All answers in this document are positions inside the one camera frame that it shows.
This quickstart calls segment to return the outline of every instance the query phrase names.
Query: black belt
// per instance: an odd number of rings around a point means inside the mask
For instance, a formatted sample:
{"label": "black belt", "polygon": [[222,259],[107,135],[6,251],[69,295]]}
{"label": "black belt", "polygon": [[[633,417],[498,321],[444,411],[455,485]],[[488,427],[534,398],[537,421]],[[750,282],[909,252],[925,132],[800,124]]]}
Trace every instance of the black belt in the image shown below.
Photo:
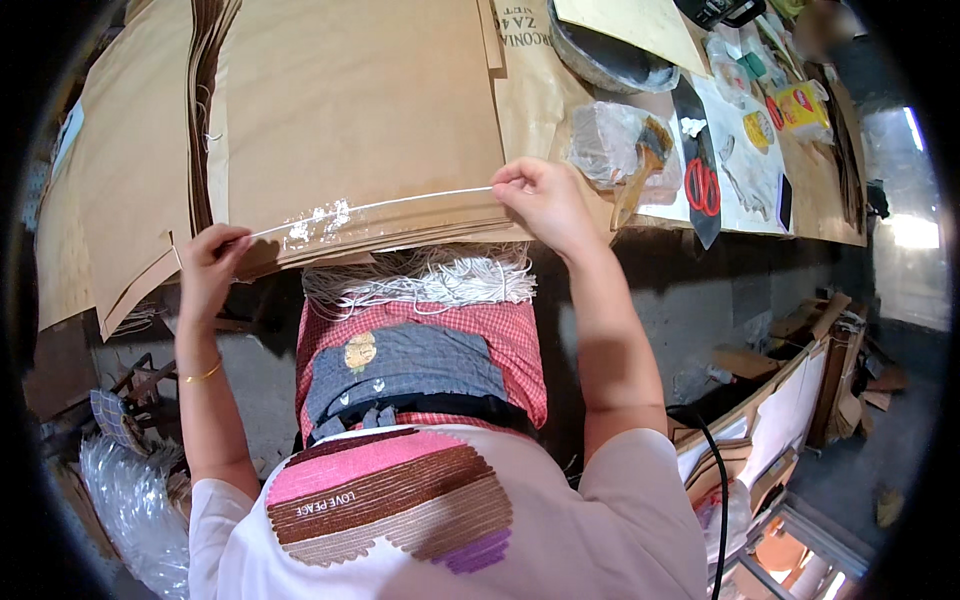
{"label": "black belt", "polygon": [[[486,395],[483,397],[467,396],[464,394],[403,394],[400,396],[389,396],[378,398],[376,400],[366,400],[358,402],[345,408],[344,410],[332,415],[330,418],[337,418],[344,424],[344,428],[350,429],[352,426],[363,421],[364,415],[371,408],[382,411],[388,406],[393,406],[398,413],[440,413],[442,415],[456,415],[458,417],[473,417],[488,422],[497,427],[513,429],[524,435],[534,438],[537,429],[527,417],[527,412],[510,402],[501,400],[496,396]],[[314,427],[314,432],[320,429],[324,421],[318,422]],[[307,447],[317,441],[313,433],[307,438]]]}

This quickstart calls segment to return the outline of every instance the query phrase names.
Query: paintbrush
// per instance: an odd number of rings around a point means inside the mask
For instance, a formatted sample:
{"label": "paintbrush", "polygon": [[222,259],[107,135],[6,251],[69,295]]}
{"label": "paintbrush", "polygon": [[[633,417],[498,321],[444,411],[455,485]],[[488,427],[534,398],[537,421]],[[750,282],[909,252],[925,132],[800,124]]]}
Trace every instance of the paintbrush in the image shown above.
{"label": "paintbrush", "polygon": [[636,151],[643,158],[643,167],[627,179],[627,184],[617,196],[610,217],[610,231],[617,231],[630,219],[640,202],[643,184],[655,171],[663,169],[670,151],[673,150],[673,137],[654,117],[643,121],[640,139],[636,142]]}

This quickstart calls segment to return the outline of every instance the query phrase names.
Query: woman's right hand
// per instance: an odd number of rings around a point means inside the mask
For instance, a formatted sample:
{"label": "woman's right hand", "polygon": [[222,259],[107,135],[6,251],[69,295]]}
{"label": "woman's right hand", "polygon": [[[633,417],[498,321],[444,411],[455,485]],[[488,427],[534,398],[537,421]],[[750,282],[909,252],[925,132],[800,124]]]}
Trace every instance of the woman's right hand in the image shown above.
{"label": "woman's right hand", "polygon": [[500,168],[491,184],[493,195],[567,263],[606,246],[570,167],[525,156]]}

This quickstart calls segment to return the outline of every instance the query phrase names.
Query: gold bracelet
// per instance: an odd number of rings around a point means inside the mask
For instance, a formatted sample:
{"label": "gold bracelet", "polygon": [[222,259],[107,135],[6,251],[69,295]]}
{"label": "gold bracelet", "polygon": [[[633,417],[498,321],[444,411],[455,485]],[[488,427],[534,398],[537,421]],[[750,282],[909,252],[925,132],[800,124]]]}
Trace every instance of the gold bracelet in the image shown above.
{"label": "gold bracelet", "polygon": [[198,375],[198,376],[196,376],[196,377],[187,375],[187,376],[183,379],[183,383],[199,383],[199,382],[203,381],[204,379],[208,379],[212,374],[214,374],[214,373],[216,373],[217,371],[219,371],[220,368],[223,367],[223,366],[224,366],[224,357],[218,354],[218,356],[217,356],[217,364],[213,366],[213,369],[205,372],[205,373],[202,374],[202,375]]}

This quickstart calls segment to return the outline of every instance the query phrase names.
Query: woman's left hand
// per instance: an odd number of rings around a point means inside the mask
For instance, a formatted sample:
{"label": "woman's left hand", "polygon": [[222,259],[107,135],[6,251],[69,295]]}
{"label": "woman's left hand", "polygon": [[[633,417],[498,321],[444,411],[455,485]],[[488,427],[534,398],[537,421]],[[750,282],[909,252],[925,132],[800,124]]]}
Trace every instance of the woman's left hand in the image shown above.
{"label": "woman's left hand", "polygon": [[227,299],[233,272],[252,243],[249,229],[218,223],[183,248],[178,329],[212,330]]}

